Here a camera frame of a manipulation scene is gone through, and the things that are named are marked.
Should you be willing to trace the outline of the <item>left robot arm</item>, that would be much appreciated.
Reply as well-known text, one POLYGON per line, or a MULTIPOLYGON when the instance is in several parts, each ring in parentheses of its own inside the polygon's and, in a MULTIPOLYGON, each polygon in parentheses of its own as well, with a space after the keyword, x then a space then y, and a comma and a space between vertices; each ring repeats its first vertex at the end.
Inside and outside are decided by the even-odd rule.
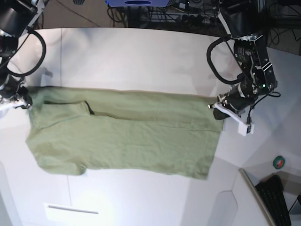
POLYGON ((256 105, 266 97, 280 97, 275 91, 277 80, 273 66, 267 53, 266 41, 262 31, 260 13, 252 0, 216 0, 214 12, 218 26, 224 27, 221 37, 210 44, 207 49, 206 59, 215 77, 224 84, 231 85, 232 89, 217 97, 217 104, 226 109, 219 110, 214 105, 213 110, 216 120, 229 118, 231 114, 240 116, 249 108, 252 111, 256 105), (241 73, 235 80, 223 78, 216 70, 212 59, 212 50, 229 40, 234 41, 230 48, 241 73))

